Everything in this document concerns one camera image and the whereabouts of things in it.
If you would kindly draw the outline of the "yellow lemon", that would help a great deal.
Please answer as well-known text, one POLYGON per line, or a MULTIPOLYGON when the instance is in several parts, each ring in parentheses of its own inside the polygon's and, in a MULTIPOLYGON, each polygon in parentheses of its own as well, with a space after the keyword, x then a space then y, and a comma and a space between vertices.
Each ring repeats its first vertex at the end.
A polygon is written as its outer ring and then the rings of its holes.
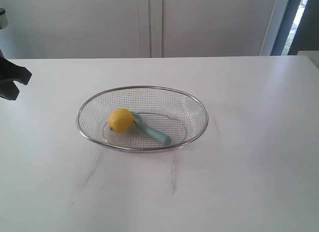
POLYGON ((112 112, 108 118, 110 130, 122 133, 128 131, 134 123, 134 117, 131 111, 125 108, 119 108, 112 112))

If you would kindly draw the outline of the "teal handled peeler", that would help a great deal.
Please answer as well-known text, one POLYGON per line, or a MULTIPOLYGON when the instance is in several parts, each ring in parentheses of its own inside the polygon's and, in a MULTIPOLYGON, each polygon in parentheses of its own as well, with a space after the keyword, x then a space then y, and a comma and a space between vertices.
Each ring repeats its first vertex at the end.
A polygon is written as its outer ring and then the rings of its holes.
POLYGON ((142 132, 144 132, 151 138, 155 139, 157 142, 159 142, 163 146, 168 146, 171 144, 170 136, 145 124, 140 114, 136 112, 132 112, 132 115, 135 119, 135 125, 139 130, 141 130, 142 132))

